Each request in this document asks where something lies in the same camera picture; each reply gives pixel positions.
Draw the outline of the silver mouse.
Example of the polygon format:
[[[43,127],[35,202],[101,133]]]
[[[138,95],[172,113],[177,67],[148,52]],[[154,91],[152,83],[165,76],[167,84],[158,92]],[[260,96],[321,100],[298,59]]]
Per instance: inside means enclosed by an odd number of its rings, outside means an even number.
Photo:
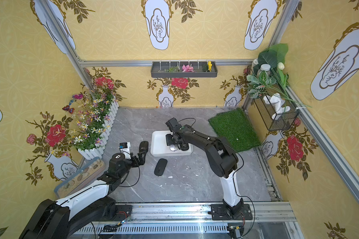
[[[177,144],[171,144],[169,146],[169,149],[170,149],[170,151],[175,152],[175,151],[179,150],[179,146]]]

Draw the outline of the white plastic storage box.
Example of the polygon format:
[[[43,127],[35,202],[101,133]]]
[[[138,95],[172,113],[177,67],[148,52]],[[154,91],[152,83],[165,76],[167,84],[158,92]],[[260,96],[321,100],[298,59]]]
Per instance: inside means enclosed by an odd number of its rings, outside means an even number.
[[[193,145],[189,144],[189,150],[181,149],[172,152],[166,144],[166,134],[171,133],[169,130],[159,130],[152,133],[152,145],[150,153],[154,157],[170,157],[170,156],[189,156],[193,153]]]

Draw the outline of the black ribbed mouse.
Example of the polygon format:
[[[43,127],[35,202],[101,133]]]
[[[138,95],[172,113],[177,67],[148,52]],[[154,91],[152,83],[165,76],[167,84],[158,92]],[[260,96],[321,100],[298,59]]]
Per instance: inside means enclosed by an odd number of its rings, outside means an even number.
[[[187,151],[189,150],[189,144],[188,143],[181,143],[179,145],[179,148],[182,150],[182,151]]]
[[[139,154],[147,154],[148,150],[149,150],[149,142],[142,141],[139,145]]]

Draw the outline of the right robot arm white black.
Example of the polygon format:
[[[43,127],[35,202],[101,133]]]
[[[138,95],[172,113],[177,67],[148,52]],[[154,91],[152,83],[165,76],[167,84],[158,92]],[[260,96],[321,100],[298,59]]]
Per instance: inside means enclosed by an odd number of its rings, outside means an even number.
[[[166,122],[171,132],[168,143],[177,145],[185,151],[191,144],[202,149],[213,173],[220,178],[223,191],[223,211],[229,219],[241,217],[244,201],[239,196],[235,173],[238,170],[238,155],[225,137],[209,136],[195,130],[192,126],[181,125],[176,118]]]

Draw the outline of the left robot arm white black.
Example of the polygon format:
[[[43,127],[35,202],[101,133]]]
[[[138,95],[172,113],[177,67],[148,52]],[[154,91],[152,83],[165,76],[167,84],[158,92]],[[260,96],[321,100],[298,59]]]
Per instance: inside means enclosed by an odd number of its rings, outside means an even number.
[[[57,201],[42,201],[21,233],[22,239],[67,239],[92,221],[117,215],[109,194],[121,186],[131,168],[145,164],[146,152],[126,159],[123,153],[112,156],[108,170],[92,184]]]

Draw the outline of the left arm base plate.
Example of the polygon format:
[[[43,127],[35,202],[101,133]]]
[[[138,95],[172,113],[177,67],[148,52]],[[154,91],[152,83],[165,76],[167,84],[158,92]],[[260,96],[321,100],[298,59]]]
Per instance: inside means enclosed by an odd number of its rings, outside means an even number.
[[[132,214],[132,205],[114,205],[111,206],[110,213],[109,213],[109,221],[116,221],[120,222],[124,219],[127,219]]]

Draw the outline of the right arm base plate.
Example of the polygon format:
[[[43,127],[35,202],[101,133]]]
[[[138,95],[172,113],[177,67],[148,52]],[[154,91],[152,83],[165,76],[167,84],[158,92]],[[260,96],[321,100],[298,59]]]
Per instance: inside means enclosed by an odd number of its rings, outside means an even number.
[[[253,211],[248,204],[238,204],[234,207],[225,204],[212,204],[207,213],[214,221],[253,219]]]

